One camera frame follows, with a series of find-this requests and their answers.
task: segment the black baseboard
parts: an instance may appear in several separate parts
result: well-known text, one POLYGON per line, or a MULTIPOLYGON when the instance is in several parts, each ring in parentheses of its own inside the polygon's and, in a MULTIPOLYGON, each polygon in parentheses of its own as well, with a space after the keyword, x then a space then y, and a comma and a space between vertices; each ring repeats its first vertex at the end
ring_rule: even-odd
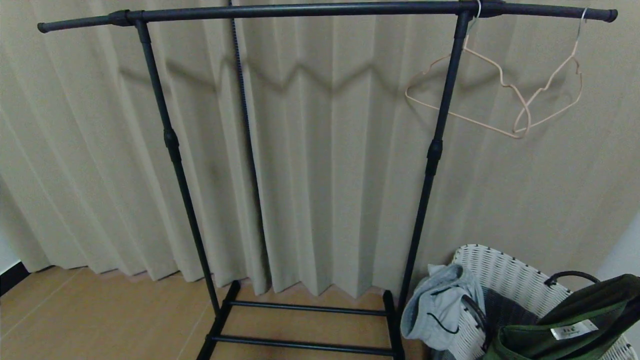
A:
POLYGON ((29 272, 22 262, 13 265, 9 270, 0 274, 0 296, 18 285, 27 276, 29 276, 29 272))

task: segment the basket handle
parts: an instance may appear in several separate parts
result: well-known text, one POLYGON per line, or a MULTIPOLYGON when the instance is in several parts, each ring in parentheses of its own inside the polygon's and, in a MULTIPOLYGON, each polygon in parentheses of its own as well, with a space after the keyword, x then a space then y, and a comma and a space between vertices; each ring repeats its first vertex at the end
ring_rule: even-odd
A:
POLYGON ((466 306, 467 309, 471 312, 471 314, 474 315, 474 318, 476 319, 478 326, 480 326, 480 329, 484 331, 484 343, 482 344, 482 350, 486 352, 487 349, 489 349, 489 344, 491 343, 493 336, 491 325, 489 324, 489 321, 487 321, 486 315, 484 314, 482 309, 480 309, 474 299, 472 299, 468 295, 462 295, 461 301, 462 304, 466 306))
POLYGON ((581 272, 581 271, 561 271, 558 273, 555 273, 553 275, 551 275, 551 277, 549 277, 546 281, 545 281, 545 285, 551 287, 552 285, 555 285, 558 283, 558 278, 559 277, 563 277, 563 276, 579 276, 579 277, 583 277, 587 280, 591 280, 595 283, 600 282, 600 280, 598 280, 597 277, 593 276, 593 275, 589 275, 586 272, 581 272))

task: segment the laundry basket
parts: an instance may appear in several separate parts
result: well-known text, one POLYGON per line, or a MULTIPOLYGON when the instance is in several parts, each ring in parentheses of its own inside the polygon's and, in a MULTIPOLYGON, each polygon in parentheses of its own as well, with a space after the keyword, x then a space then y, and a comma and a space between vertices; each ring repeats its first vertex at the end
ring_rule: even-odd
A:
MULTIPOLYGON (((564 300, 571 291, 557 283, 557 278, 580 272, 561 272, 552 277, 501 251, 482 245, 460 247, 452 263, 463 265, 477 276, 483 287, 486 317, 470 298, 463 299, 458 334, 446 351, 433 351, 437 360, 476 360, 484 355, 492 334, 499 326, 535 324, 564 300)), ((638 360, 636 352, 623 336, 604 354, 603 360, 638 360)))

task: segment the dark green fabric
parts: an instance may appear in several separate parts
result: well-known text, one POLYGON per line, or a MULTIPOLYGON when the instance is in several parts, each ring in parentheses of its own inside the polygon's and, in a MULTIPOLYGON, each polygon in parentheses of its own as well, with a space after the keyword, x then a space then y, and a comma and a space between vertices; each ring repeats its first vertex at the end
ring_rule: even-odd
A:
POLYGON ((508 325, 484 360, 597 360, 640 319, 640 278, 622 275, 572 293, 536 325, 508 325), (591 320, 598 330, 556 340, 551 329, 591 320))

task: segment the curtain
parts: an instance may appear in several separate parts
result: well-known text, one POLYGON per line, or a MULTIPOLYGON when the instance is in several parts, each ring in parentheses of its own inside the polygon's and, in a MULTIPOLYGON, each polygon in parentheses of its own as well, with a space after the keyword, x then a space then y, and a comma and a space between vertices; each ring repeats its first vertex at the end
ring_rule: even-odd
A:
MULTIPOLYGON (((3 3, 0 176, 38 245, 33 255, 19 251, 30 270, 203 275, 135 30, 42 35, 35 24, 223 4, 3 3)), ((523 140, 449 119, 416 279, 466 243, 549 274, 594 272, 637 212, 640 49, 629 29, 640 10, 619 1, 591 5, 620 16, 582 27, 578 105, 523 140)), ((578 23, 480 19, 469 46, 502 64, 527 98, 571 53, 578 23)), ((437 115, 407 102, 404 88, 451 50, 455 17, 242 19, 237 26, 261 213, 229 21, 149 25, 217 285, 251 277, 256 292, 301 281, 315 294, 331 284, 352 296, 370 286, 397 293, 437 115)), ((438 105, 446 65, 414 96, 438 105)), ((567 66, 532 104, 534 120, 575 99, 574 73, 567 66)), ((520 108, 495 68, 463 55, 451 111, 509 129, 520 108)), ((26 246, 19 236, 11 241, 26 246)))

